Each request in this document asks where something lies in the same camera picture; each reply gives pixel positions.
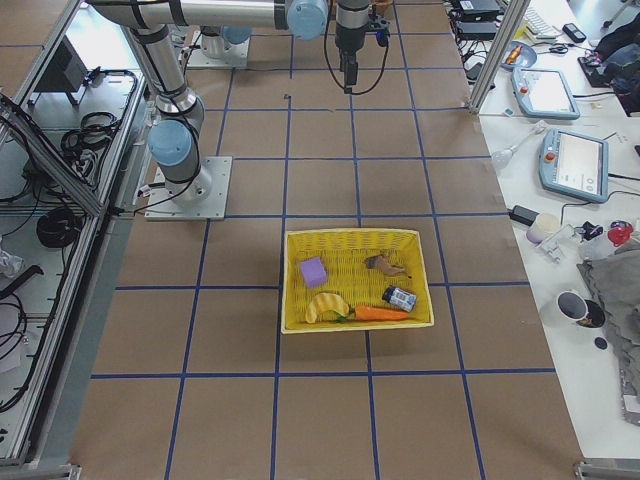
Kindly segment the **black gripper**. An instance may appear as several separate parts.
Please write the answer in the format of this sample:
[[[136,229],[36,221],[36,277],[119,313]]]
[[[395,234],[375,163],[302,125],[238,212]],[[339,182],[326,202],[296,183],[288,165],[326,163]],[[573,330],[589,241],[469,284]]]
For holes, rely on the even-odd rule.
[[[367,0],[339,0],[336,8],[335,44],[342,59],[345,85],[358,80],[357,52],[363,47],[369,25]]]

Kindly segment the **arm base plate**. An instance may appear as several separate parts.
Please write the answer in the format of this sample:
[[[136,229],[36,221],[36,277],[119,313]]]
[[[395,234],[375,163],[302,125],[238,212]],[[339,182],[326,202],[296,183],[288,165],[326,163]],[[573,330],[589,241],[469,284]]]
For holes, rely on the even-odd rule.
[[[195,30],[184,48],[183,69],[245,69],[249,45],[250,34],[243,36],[238,30],[223,29],[211,35]]]
[[[200,172],[189,188],[169,182],[150,193],[150,208],[144,216],[151,221],[223,220],[226,213],[228,190],[232,171],[231,156],[207,156],[200,160]]]

